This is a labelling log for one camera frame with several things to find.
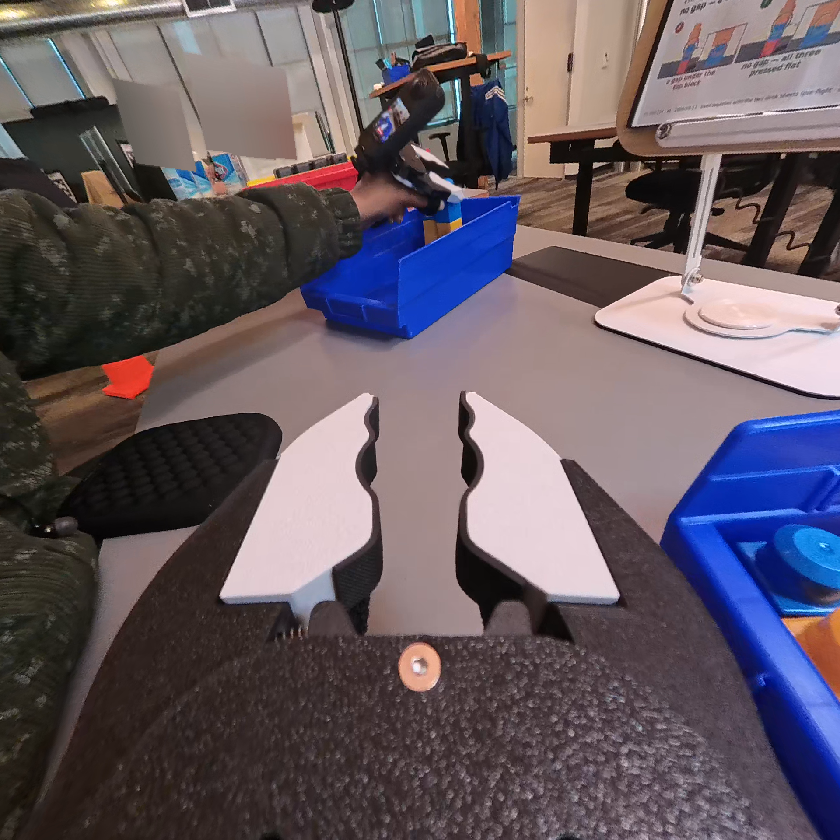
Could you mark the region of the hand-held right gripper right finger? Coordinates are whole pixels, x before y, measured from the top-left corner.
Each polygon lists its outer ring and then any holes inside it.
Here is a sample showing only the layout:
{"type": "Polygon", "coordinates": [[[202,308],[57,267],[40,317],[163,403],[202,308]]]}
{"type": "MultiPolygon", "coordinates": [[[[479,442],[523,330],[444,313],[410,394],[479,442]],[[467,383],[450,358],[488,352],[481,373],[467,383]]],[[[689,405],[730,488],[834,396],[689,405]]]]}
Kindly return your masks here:
{"type": "Polygon", "coordinates": [[[548,603],[614,606],[620,591],[562,458],[476,392],[459,396],[466,484],[458,538],[468,554],[548,603]]]}

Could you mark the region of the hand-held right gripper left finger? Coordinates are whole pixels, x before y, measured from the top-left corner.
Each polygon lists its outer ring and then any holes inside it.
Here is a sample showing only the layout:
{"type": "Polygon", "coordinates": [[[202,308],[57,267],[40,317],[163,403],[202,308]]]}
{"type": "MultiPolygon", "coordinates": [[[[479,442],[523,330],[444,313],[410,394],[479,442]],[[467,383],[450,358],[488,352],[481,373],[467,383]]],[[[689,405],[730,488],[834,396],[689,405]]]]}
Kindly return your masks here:
{"type": "Polygon", "coordinates": [[[308,624],[319,603],[340,599],[340,567],[380,535],[371,487],[378,408],[373,394],[361,393],[281,452],[219,592],[222,603],[286,603],[308,624]]]}

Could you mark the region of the blue plastic bin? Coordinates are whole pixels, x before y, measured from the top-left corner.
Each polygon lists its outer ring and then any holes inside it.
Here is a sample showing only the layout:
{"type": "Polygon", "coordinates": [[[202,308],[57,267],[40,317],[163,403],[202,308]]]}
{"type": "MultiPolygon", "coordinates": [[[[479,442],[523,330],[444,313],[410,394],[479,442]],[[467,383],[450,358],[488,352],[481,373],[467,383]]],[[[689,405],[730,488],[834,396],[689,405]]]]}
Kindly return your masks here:
{"type": "Polygon", "coordinates": [[[736,426],[669,515],[660,545],[727,639],[815,828],[838,838],[838,698],[733,550],[789,524],[838,536],[838,411],[736,426]]]}
{"type": "Polygon", "coordinates": [[[411,339],[511,266],[520,197],[466,198],[463,225],[426,245],[424,218],[364,231],[363,245],[301,288],[330,322],[411,339]]]}

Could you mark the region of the person's left forearm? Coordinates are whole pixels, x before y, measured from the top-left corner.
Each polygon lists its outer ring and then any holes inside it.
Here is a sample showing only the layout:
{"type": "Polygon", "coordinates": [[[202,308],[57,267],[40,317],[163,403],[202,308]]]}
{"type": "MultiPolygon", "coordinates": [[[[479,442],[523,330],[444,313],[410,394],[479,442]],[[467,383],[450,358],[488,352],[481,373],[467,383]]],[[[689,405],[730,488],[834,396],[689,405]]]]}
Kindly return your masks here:
{"type": "Polygon", "coordinates": [[[126,360],[272,306],[362,244],[349,192],[62,209],[2,192],[2,355],[24,380],[126,360]]]}

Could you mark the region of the person's left hand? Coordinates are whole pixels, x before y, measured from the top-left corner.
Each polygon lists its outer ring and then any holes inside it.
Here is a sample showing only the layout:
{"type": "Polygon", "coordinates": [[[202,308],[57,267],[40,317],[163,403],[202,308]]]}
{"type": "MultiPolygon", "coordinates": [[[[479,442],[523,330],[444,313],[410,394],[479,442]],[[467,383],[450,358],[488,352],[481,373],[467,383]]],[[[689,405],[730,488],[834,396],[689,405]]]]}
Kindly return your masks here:
{"type": "Polygon", "coordinates": [[[428,197],[401,182],[393,175],[375,173],[363,175],[350,190],[358,209],[363,230],[382,222],[398,224],[409,209],[425,209],[428,197]]]}

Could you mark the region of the black office chair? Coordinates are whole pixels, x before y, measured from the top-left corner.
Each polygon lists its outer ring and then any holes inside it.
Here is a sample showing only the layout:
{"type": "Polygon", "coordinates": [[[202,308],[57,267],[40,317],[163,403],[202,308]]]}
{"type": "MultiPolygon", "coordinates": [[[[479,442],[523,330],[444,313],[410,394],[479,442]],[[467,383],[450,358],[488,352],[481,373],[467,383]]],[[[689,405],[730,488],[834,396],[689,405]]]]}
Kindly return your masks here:
{"type": "Polygon", "coordinates": [[[631,239],[630,245],[645,244],[651,249],[672,245],[677,254],[684,254],[690,236],[691,215],[700,189],[700,170],[672,169],[652,171],[626,185],[625,196],[645,208],[667,211],[661,232],[631,239]]]}
{"type": "Polygon", "coordinates": [[[480,189],[480,172],[482,158],[480,154],[468,156],[464,160],[457,157],[458,136],[450,131],[435,131],[427,136],[428,149],[434,153],[441,152],[442,160],[449,171],[449,176],[455,184],[468,190],[480,189]]]}

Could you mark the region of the wooden standing desk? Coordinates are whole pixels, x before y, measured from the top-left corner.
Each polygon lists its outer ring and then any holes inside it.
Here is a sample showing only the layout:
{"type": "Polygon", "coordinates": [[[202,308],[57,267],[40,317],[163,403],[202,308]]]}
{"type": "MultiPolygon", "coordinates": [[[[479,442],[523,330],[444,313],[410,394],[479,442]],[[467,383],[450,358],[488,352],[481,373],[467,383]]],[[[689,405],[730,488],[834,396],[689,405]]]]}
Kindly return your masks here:
{"type": "MultiPolygon", "coordinates": [[[[465,99],[465,105],[469,106],[469,90],[471,86],[479,86],[483,84],[485,81],[490,80],[491,72],[501,63],[501,61],[505,58],[510,56],[509,52],[500,52],[497,54],[492,54],[489,56],[478,54],[478,55],[469,55],[468,58],[462,60],[455,60],[450,61],[444,64],[437,64],[433,66],[427,66],[424,69],[430,70],[434,76],[436,77],[437,81],[440,83],[441,88],[444,91],[444,85],[448,83],[458,83],[460,89],[460,108],[458,111],[458,129],[457,129],[457,136],[459,132],[459,119],[461,113],[461,103],[462,99],[465,99]]],[[[391,85],[380,86],[378,91],[374,91],[371,94],[371,98],[378,99],[381,104],[381,110],[383,109],[384,105],[387,102],[392,100],[396,95],[397,91],[399,90],[400,86],[405,83],[406,78],[399,80],[391,85]]],[[[430,122],[433,123],[436,121],[437,116],[430,122]]],[[[419,139],[419,136],[427,131],[427,127],[421,131],[418,136],[415,137],[415,140],[419,139]]]]}

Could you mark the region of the black bag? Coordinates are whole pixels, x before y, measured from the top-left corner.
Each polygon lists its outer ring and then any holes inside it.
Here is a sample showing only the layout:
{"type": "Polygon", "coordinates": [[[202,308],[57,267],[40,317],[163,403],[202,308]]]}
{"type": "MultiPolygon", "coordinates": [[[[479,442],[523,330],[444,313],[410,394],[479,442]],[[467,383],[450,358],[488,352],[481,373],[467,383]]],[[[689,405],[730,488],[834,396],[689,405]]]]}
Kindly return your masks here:
{"type": "Polygon", "coordinates": [[[465,42],[436,44],[434,37],[429,35],[415,43],[411,67],[416,71],[468,57],[469,48],[465,42]]]}

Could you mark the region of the blue hanging jacket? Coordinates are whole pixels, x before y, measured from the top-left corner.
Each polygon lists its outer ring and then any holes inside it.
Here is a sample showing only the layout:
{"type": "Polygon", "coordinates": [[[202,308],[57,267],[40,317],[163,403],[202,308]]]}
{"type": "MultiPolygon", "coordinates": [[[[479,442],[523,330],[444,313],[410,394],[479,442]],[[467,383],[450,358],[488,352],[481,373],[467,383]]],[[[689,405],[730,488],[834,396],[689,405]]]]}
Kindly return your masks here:
{"type": "Polygon", "coordinates": [[[492,175],[499,184],[512,171],[514,143],[509,106],[497,78],[469,90],[469,106],[462,99],[456,154],[458,177],[463,186],[474,188],[481,176],[492,175]]]}

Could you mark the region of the black floor lamp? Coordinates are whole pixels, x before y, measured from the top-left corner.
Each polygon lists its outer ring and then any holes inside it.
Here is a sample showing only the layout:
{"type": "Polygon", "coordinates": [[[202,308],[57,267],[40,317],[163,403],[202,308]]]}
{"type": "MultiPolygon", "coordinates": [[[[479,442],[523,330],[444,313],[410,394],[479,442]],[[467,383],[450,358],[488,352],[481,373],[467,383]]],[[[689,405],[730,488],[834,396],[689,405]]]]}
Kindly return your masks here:
{"type": "Polygon", "coordinates": [[[335,33],[339,41],[344,75],[346,76],[348,82],[348,89],[350,91],[350,97],[353,105],[353,113],[358,125],[358,130],[362,130],[364,128],[364,120],[360,108],[358,95],[354,85],[347,38],[345,37],[343,32],[343,25],[340,16],[342,11],[349,9],[353,5],[354,1],[311,1],[311,9],[314,13],[328,15],[332,17],[335,33]]]}

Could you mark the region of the red plastic bin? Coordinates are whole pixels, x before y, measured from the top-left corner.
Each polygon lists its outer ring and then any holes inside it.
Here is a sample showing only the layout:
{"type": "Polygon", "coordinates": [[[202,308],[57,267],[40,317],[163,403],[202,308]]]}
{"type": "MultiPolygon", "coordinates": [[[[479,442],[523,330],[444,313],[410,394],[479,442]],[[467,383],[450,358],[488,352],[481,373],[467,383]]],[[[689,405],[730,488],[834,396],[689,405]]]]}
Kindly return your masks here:
{"type": "Polygon", "coordinates": [[[336,164],[324,169],[311,171],[306,174],[292,175],[282,179],[276,179],[273,183],[261,185],[258,187],[282,186],[292,184],[307,184],[317,190],[325,190],[329,188],[340,188],[344,190],[353,189],[358,180],[358,172],[354,165],[347,161],[343,164],[336,164]]]}

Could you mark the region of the row of black boxes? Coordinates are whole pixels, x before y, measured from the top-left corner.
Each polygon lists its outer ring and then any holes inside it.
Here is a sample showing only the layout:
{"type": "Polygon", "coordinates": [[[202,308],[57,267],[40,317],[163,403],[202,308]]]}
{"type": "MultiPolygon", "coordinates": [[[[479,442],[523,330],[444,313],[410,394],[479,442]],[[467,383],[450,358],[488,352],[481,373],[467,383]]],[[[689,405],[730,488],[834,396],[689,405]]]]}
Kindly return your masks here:
{"type": "Polygon", "coordinates": [[[319,157],[310,159],[308,161],[301,161],[298,163],[279,166],[274,170],[274,176],[276,179],[282,179],[292,175],[300,175],[309,172],[314,172],[316,170],[324,169],[333,165],[341,165],[343,163],[346,163],[347,161],[348,157],[345,153],[324,154],[319,157]]]}

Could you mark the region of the blue printed box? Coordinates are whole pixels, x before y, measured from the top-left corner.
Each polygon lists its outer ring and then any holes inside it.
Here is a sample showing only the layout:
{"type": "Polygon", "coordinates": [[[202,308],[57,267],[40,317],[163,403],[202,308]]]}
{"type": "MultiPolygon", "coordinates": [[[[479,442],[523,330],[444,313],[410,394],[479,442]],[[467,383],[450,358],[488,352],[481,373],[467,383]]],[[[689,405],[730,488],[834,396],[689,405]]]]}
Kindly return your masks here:
{"type": "Polygon", "coordinates": [[[171,167],[162,167],[161,171],[177,200],[233,195],[248,183],[241,159],[227,153],[195,161],[190,171],[171,167]]]}

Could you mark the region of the white document stand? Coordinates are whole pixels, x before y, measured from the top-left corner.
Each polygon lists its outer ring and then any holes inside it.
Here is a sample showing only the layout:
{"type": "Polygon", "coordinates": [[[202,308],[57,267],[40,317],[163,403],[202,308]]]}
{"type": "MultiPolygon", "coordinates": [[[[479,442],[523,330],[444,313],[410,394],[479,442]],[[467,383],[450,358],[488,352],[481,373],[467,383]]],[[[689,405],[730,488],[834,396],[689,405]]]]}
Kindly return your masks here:
{"type": "Polygon", "coordinates": [[[838,398],[838,304],[704,276],[701,252],[728,154],[838,151],[839,107],[759,112],[633,128],[669,2],[649,2],[616,114],[617,136],[645,159],[700,157],[685,266],[595,313],[596,325],[806,396],[838,398]]]}

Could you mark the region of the printed instruction sheet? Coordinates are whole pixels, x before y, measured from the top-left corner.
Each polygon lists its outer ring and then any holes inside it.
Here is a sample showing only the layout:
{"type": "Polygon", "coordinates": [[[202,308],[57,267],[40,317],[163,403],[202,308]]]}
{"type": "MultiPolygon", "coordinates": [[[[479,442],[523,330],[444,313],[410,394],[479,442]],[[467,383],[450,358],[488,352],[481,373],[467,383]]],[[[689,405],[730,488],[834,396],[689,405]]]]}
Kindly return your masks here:
{"type": "Polygon", "coordinates": [[[838,103],[838,1],[675,1],[658,27],[629,124],[838,103]]]}

